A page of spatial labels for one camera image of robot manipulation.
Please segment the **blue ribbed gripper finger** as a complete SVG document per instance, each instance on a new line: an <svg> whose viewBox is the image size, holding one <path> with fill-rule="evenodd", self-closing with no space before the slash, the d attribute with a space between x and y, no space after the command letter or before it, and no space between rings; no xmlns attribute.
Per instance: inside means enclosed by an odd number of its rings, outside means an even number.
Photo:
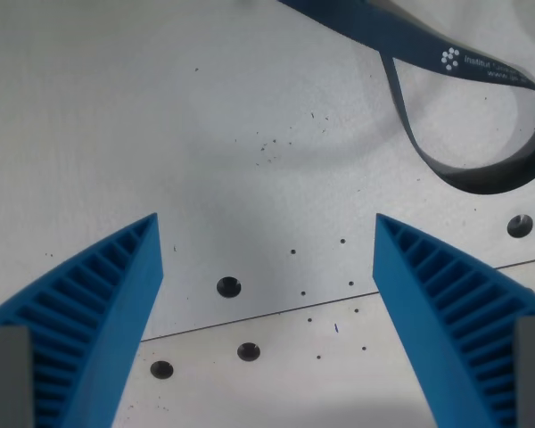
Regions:
<svg viewBox="0 0 535 428"><path fill-rule="evenodd" d="M514 325L535 292L383 214L373 279L436 424L516 427Z"/></svg>
<svg viewBox="0 0 535 428"><path fill-rule="evenodd" d="M0 326L29 329L37 427L112 425L162 279L153 213L0 304Z"/></svg>

